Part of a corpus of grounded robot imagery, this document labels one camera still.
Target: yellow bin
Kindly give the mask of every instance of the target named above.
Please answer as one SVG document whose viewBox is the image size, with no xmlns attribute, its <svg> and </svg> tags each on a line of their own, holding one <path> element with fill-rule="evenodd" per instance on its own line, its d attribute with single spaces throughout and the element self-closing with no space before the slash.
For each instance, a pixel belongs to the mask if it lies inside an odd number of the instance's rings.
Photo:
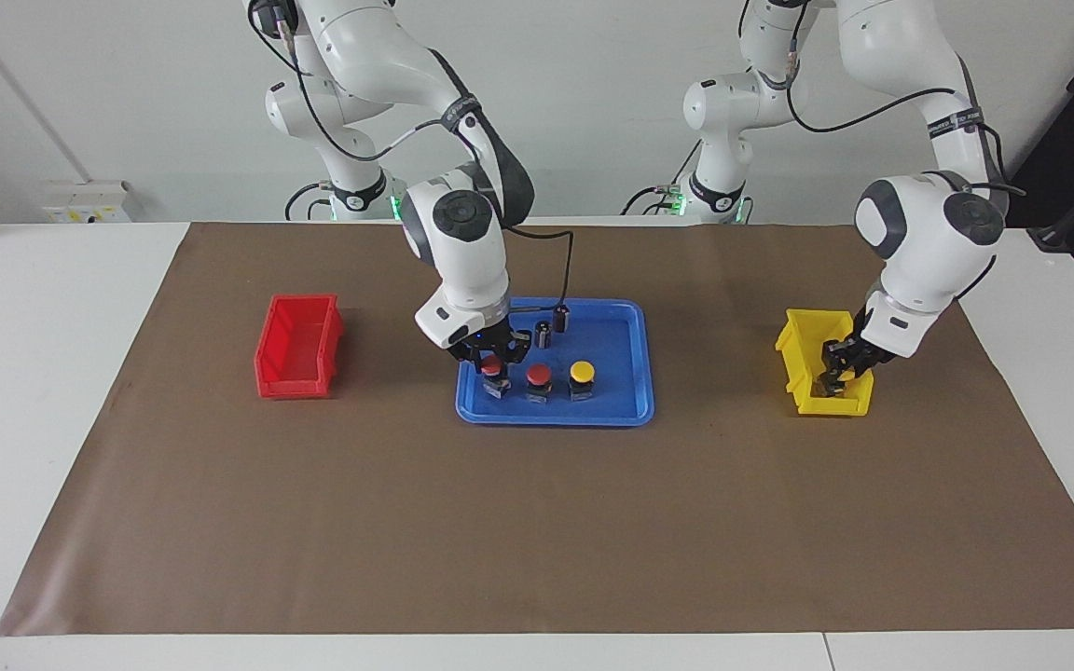
<svg viewBox="0 0 1074 671">
<path fill-rule="evenodd" d="M 827 370 L 823 365 L 823 345 L 843 340 L 852 333 L 852 313 L 830 310 L 785 310 L 787 324 L 777 339 L 777 351 L 785 360 L 798 414 L 865 417 L 873 398 L 873 371 L 847 383 L 844 394 L 833 399 L 815 395 L 815 379 Z"/>
</svg>

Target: white wall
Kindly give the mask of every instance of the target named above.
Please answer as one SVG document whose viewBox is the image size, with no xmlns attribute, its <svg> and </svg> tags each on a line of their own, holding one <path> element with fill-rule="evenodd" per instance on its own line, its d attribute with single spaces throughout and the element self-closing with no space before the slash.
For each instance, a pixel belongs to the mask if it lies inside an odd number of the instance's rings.
<svg viewBox="0 0 1074 671">
<path fill-rule="evenodd" d="M 668 181 L 694 136 L 682 93 L 741 71 L 739 0 L 400 0 L 402 24 L 442 50 L 533 172 L 537 214 L 614 214 Z M 1074 74 L 1074 0 L 937 0 L 968 60 L 1006 157 L 1036 141 Z M 839 65 L 834 16 L 807 46 L 812 123 L 884 102 Z M 157 220 L 267 220 L 323 177 L 306 145 L 264 118 L 265 86 L 287 70 L 257 42 L 238 0 L 0 0 L 0 60 L 74 160 L 126 179 Z M 427 115 L 393 110 L 362 123 L 380 142 Z M 866 184 L 932 160 L 912 110 L 852 131 L 750 133 L 759 221 L 846 221 Z M 464 161 L 441 131 L 386 160 L 409 181 Z M 0 221 L 38 220 L 39 184 L 76 171 L 0 76 Z"/>
</svg>

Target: white table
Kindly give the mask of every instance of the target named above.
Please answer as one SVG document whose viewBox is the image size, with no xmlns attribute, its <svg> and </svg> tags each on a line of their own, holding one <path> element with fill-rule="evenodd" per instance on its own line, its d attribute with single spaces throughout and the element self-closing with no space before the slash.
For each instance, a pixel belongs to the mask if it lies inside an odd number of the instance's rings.
<svg viewBox="0 0 1074 671">
<path fill-rule="evenodd" d="M 0 614 L 185 230 L 0 227 Z M 1074 263 L 1011 232 L 964 309 L 1074 499 Z M 14 670 L 832 666 L 1074 670 L 1074 632 L 0 639 L 0 668 Z"/>
</svg>

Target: red bin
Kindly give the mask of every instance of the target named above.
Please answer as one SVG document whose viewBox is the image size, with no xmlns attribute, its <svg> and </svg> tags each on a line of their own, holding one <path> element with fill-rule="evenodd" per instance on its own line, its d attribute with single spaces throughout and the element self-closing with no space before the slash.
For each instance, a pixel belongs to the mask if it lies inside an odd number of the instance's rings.
<svg viewBox="0 0 1074 671">
<path fill-rule="evenodd" d="M 273 296 L 256 351 L 261 398 L 325 398 L 344 331 L 337 296 Z"/>
</svg>

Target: blue tray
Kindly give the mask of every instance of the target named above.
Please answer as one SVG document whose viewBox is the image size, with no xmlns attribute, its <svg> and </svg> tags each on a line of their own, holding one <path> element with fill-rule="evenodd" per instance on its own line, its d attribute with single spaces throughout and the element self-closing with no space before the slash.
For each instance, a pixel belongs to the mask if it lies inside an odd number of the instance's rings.
<svg viewBox="0 0 1074 671">
<path fill-rule="evenodd" d="M 516 307 L 554 305 L 553 298 L 514 298 Z M 653 419 L 653 375 L 649 373 L 649 345 L 644 313 L 629 301 L 567 301 L 566 333 L 554 333 L 554 345 L 538 350 L 536 342 L 521 365 L 511 366 L 512 390 L 504 399 L 483 391 L 482 379 L 470 363 L 459 368 L 455 408 L 471 424 L 521 426 L 644 426 Z M 553 321 L 551 313 L 514 313 L 512 327 L 533 331 L 538 321 Z M 570 403 L 570 365 L 590 361 L 597 378 L 591 399 Z M 545 363 L 554 370 L 549 404 L 525 398 L 525 370 Z"/>
</svg>

